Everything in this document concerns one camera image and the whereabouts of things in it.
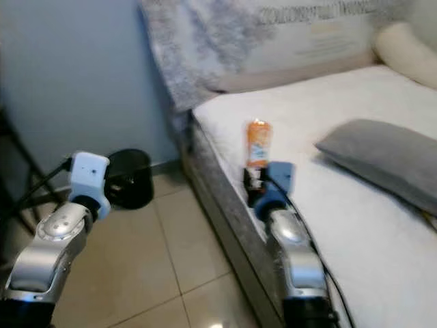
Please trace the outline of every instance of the wire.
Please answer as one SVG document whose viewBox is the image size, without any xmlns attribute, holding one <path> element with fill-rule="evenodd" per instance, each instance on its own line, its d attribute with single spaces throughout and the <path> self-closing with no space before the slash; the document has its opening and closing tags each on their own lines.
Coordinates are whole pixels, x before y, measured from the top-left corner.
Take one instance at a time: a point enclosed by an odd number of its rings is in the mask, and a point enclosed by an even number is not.
<svg viewBox="0 0 437 328">
<path fill-rule="evenodd" d="M 350 313 L 350 309 L 349 309 L 349 305 L 348 302 L 346 301 L 346 298 L 343 294 L 343 291 L 341 290 L 341 287 L 338 283 L 338 281 L 335 279 L 332 271 L 329 269 L 327 263 L 325 262 L 324 258 L 322 257 L 322 254 L 320 253 L 320 249 L 313 237 L 313 234 L 311 233 L 311 230 L 309 229 L 309 226 L 307 224 L 307 222 L 303 219 L 303 216 L 301 215 L 301 213 L 299 212 L 297 206 L 293 203 L 293 201 L 288 197 L 287 193 L 284 191 L 284 189 L 281 187 L 281 185 L 279 183 L 277 183 L 274 179 L 272 179 L 270 176 L 266 177 L 268 181 L 270 181 L 279 191 L 279 193 L 285 198 L 285 201 L 293 208 L 293 210 L 296 213 L 296 216 L 298 218 L 298 220 L 302 223 L 303 227 L 305 228 L 309 238 L 311 239 L 311 242 L 313 244 L 313 248 L 315 253 L 318 255 L 320 262 L 322 263 L 322 266 L 324 268 L 325 274 L 327 274 L 327 276 L 330 277 L 330 279 L 332 280 L 335 289 L 337 290 L 341 302 L 343 304 L 343 308 L 344 311 L 346 313 L 346 316 L 348 317 L 348 321 L 349 321 L 349 325 L 351 328 L 355 328 L 355 322 L 354 319 L 352 318 L 352 315 Z"/>
<path fill-rule="evenodd" d="M 41 188 L 43 185 L 47 183 L 51 178 L 56 176 L 59 172 L 63 170 L 69 170 L 71 168 L 72 159 L 71 157 L 65 160 L 60 166 L 56 167 L 52 172 L 47 174 L 44 179 L 38 181 L 37 184 L 33 185 L 30 190 L 26 192 L 12 207 L 12 209 L 8 212 L 8 214 L 5 216 L 5 219 L 0 220 L 0 229 L 3 227 L 3 224 L 12 216 L 14 216 L 16 213 L 18 213 L 23 205 L 27 202 L 27 200 L 35 193 L 39 188 Z"/>
</svg>

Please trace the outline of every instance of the black round object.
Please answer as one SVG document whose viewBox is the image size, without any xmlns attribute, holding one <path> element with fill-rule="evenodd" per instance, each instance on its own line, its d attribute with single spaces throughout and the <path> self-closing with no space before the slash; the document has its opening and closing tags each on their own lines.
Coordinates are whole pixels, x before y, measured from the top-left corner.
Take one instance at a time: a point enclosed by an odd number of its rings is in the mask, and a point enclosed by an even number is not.
<svg viewBox="0 0 437 328">
<path fill-rule="evenodd" d="M 135 209 L 153 198 L 150 157 L 141 150 L 125 149 L 110 155 L 104 194 L 111 204 Z"/>
</svg>

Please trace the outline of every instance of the white bedsheet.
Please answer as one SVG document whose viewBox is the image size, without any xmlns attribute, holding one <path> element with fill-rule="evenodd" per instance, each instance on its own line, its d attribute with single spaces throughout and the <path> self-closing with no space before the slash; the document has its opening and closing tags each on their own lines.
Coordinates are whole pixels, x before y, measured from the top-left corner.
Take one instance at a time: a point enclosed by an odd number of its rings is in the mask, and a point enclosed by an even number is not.
<svg viewBox="0 0 437 328">
<path fill-rule="evenodd" d="M 222 95 L 194 114 L 240 195 L 246 123 L 259 118 L 272 124 L 270 160 L 296 164 L 292 197 L 357 327 L 437 327 L 437 234 L 392 195 L 322 162 L 313 146 L 353 118 L 390 122 L 437 139 L 437 92 L 376 66 Z"/>
</svg>

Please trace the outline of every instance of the gray pillow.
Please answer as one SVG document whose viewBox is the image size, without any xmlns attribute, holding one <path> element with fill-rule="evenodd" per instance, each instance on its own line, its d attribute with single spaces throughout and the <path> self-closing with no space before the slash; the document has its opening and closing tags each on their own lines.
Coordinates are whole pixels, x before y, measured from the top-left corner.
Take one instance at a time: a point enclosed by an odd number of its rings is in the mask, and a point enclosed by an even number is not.
<svg viewBox="0 0 437 328">
<path fill-rule="evenodd" d="M 315 145 L 334 162 L 437 215 L 437 141 L 384 122 L 354 120 Z"/>
</svg>

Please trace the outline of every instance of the tiled floor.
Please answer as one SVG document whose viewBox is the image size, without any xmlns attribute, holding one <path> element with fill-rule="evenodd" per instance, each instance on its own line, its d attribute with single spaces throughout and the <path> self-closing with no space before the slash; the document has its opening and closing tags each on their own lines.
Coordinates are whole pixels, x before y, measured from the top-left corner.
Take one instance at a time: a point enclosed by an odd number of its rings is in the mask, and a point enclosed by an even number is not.
<svg viewBox="0 0 437 328">
<path fill-rule="evenodd" d="M 55 310 L 57 328 L 249 328 L 253 314 L 181 173 L 155 199 L 95 224 Z"/>
</svg>

